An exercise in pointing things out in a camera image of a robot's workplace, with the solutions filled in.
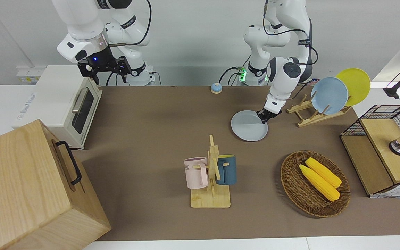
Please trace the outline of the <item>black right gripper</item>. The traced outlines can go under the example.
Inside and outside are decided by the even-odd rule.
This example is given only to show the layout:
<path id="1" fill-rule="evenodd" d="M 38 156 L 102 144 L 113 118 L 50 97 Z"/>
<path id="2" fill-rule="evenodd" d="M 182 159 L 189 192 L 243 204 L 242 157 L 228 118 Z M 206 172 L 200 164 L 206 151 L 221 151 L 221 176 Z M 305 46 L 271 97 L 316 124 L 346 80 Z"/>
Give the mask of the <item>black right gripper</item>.
<path id="1" fill-rule="evenodd" d="M 115 59 L 110 47 L 87 56 L 86 60 L 79 61 L 78 68 L 82 77 L 92 79 L 95 84 L 99 84 L 98 72 L 115 72 L 121 76 L 124 83 L 127 82 L 127 76 L 131 74 L 131 67 L 126 56 Z"/>

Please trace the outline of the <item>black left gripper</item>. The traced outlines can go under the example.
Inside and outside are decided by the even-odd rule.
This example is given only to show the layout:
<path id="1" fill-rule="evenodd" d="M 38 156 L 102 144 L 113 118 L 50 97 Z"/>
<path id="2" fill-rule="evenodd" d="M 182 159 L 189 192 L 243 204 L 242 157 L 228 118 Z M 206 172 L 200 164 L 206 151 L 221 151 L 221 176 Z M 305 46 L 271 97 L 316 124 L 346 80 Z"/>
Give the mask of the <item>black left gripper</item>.
<path id="1" fill-rule="evenodd" d="M 282 113 L 282 110 L 279 110 L 277 113 L 269 111 L 268 109 L 263 109 L 257 111 L 257 115 L 260 118 L 262 124 L 269 122 L 270 120 L 276 118 L 278 115 Z"/>

